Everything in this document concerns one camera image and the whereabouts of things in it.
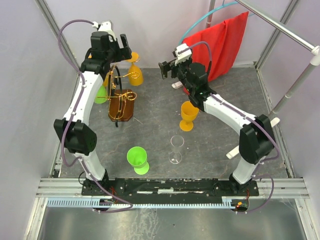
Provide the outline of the gold wire wine glass rack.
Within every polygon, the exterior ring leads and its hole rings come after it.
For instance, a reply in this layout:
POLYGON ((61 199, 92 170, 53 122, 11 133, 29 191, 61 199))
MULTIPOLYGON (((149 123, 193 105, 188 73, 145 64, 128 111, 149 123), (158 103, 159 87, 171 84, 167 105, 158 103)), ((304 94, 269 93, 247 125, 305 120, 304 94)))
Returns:
POLYGON ((113 64, 106 74, 102 86, 106 90, 104 98, 108 101, 108 117, 116 128, 120 122, 128 122, 134 116, 137 94, 131 89, 124 89, 120 70, 113 64))

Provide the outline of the clear wine glass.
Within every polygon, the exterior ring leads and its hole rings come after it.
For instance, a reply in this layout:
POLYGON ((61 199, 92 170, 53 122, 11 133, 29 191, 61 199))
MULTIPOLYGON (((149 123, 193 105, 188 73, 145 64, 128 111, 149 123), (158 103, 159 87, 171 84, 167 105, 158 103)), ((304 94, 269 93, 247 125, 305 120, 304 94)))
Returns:
POLYGON ((169 161, 172 164, 179 164, 182 161, 182 149, 184 146, 185 140, 180 135, 174 135, 170 139, 171 152, 169 153, 169 161))

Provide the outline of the orange plastic goblet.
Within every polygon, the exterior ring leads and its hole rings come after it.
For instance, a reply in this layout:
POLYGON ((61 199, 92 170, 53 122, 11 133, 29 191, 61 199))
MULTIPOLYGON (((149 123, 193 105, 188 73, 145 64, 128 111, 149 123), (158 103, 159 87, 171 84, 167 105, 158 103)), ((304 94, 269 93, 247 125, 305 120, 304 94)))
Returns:
POLYGON ((179 123, 179 127, 182 131, 189 132, 194 127, 193 121, 196 119, 199 109, 194 107, 190 101, 185 101, 180 110, 182 120, 179 123))
POLYGON ((128 80, 132 86, 140 86, 144 82, 143 74, 141 69, 136 65, 136 63, 140 60, 140 56, 137 52, 131 53, 131 58, 126 61, 130 63, 130 67, 128 69, 128 80))

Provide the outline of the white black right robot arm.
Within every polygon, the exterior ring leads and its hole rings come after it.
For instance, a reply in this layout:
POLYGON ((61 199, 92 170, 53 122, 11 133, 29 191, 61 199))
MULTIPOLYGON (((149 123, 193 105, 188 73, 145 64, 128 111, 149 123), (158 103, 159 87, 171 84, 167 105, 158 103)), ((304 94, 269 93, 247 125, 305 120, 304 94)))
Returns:
POLYGON ((278 148, 270 119, 264 114, 249 114, 224 100, 210 88, 208 73, 201 63, 191 60, 176 63, 172 60, 158 65, 163 79, 168 74, 179 79, 195 108, 218 118, 239 135, 241 159, 230 175, 228 188, 233 195, 241 195, 247 190, 247 182, 252 179, 258 164, 278 148))

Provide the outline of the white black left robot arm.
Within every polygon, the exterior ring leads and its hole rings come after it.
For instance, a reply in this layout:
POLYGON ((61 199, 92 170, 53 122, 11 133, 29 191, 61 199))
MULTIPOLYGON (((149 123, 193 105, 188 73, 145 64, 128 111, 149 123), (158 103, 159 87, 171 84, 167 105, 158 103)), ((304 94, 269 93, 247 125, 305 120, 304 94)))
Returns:
POLYGON ((110 182, 107 170, 102 166, 96 152, 97 134, 89 127, 91 110, 103 85, 111 64, 132 57, 127 36, 120 35, 122 45, 109 31, 91 34, 91 47, 79 68, 80 82, 71 105, 62 119, 53 123, 61 142, 61 151, 68 151, 79 162, 85 173, 82 195, 108 195, 110 182))

